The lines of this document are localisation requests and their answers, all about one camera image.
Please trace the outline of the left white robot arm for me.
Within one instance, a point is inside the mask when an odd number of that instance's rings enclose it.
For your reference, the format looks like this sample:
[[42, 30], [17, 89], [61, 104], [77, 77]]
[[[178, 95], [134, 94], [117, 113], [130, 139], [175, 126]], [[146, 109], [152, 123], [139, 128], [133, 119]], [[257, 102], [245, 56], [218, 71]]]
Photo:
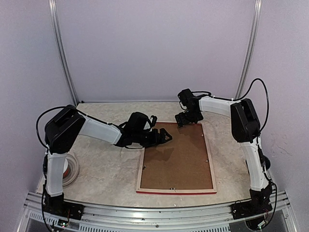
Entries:
[[128, 121], [115, 125], [89, 116], [73, 105], [59, 106], [57, 109], [59, 112], [45, 125], [45, 138], [40, 141], [46, 149], [42, 211], [67, 219], [81, 220], [84, 212], [82, 204], [65, 201], [63, 193], [67, 153], [79, 135], [126, 149], [132, 144], [148, 148], [172, 140], [164, 128], [155, 128], [156, 116], [133, 112]]

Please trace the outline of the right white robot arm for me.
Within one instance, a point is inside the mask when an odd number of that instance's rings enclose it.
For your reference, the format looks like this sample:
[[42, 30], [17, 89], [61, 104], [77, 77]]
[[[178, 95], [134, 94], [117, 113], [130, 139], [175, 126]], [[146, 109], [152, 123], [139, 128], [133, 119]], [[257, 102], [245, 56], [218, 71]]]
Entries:
[[250, 99], [223, 100], [205, 94], [195, 96], [189, 89], [178, 94], [185, 110], [175, 116], [179, 127], [203, 120], [202, 112], [224, 115], [231, 120], [233, 138], [240, 144], [250, 175], [250, 200], [231, 205], [233, 219], [263, 214], [272, 210], [273, 188], [267, 174], [266, 157], [260, 146], [260, 121]]

